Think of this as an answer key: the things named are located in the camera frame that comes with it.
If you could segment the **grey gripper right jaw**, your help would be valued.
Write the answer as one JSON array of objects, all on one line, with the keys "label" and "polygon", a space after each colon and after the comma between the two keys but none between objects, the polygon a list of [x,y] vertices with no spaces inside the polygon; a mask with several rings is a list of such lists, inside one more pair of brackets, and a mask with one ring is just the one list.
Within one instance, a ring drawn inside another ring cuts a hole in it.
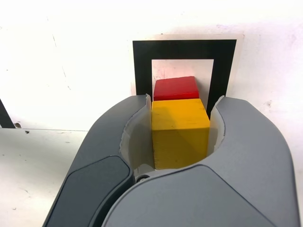
[{"label": "grey gripper right jaw", "polygon": [[154,101],[155,169],[110,209],[106,227],[297,227],[290,149],[249,102]]}]

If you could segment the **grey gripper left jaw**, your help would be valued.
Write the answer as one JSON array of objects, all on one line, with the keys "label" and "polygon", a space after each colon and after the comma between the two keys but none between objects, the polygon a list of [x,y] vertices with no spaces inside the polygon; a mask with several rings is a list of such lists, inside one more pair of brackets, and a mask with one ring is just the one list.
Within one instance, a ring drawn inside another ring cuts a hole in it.
[{"label": "grey gripper left jaw", "polygon": [[130,96],[106,111],[88,131],[44,226],[101,226],[136,178],[154,169],[151,98]]}]

